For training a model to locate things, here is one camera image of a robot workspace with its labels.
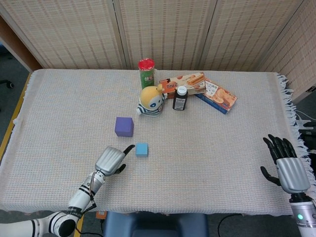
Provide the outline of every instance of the green can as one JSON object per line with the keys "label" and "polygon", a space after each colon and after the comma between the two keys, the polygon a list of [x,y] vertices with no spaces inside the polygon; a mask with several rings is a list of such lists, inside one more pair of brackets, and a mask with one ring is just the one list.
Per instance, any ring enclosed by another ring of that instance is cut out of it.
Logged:
{"label": "green can", "polygon": [[145,58],[139,61],[138,68],[140,72],[140,80],[142,89],[147,86],[154,85],[155,62],[153,59]]}

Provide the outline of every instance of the yellow toy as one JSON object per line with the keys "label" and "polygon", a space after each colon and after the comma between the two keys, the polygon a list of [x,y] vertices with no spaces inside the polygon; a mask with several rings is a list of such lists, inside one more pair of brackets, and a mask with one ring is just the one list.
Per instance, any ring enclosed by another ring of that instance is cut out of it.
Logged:
{"label": "yellow toy", "polygon": [[162,93],[162,85],[145,87],[139,97],[136,109],[139,115],[158,116],[161,113],[167,94]]}

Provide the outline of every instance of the robotic arm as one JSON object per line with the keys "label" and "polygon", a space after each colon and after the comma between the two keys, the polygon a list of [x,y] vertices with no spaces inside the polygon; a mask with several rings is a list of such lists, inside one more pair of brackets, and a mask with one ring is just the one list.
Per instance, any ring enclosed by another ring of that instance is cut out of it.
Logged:
{"label": "robotic arm", "polygon": [[67,213],[55,212],[42,219],[0,224],[0,237],[41,237],[46,233],[53,233],[58,237],[70,236],[82,215],[96,207],[94,196],[105,178],[125,169],[125,164],[119,165],[134,147],[130,145],[124,152],[107,147],[96,162],[95,171],[86,178],[70,200]]}
{"label": "robotic arm", "polygon": [[311,185],[304,166],[288,140],[270,134],[268,137],[271,141],[267,138],[263,140],[276,165],[278,178],[272,177],[263,166],[260,167],[261,172],[267,180],[291,194],[289,202],[301,236],[316,237],[316,208],[314,200],[305,194]]}

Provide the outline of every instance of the table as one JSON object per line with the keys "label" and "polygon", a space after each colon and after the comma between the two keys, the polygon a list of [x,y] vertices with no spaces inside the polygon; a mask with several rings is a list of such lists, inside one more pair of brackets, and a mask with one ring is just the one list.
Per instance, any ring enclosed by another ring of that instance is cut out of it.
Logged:
{"label": "table", "polygon": [[[158,71],[155,79],[190,74]],[[298,155],[293,108],[284,77],[275,73],[206,71],[238,100],[224,115],[195,96],[185,111],[167,100],[158,118],[136,114],[138,71],[38,70],[0,165],[0,208],[65,210],[106,146],[149,144],[149,157],[131,152],[120,175],[96,195],[97,210],[115,212],[290,214],[289,195],[265,180],[276,175],[262,137],[285,137]],[[132,117],[132,138],[117,137],[116,117]],[[304,159],[308,177],[309,160]],[[314,186],[310,192],[314,196]]]}

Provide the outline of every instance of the blue cube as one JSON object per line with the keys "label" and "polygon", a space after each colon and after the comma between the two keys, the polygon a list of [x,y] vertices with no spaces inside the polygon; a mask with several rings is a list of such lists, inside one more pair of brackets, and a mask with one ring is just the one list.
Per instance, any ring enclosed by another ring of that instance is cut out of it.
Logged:
{"label": "blue cube", "polygon": [[148,156],[148,144],[146,142],[136,143],[136,156],[147,157]]}
{"label": "blue cube", "polygon": [[134,131],[134,122],[132,118],[117,117],[115,123],[115,133],[118,137],[132,137]]}

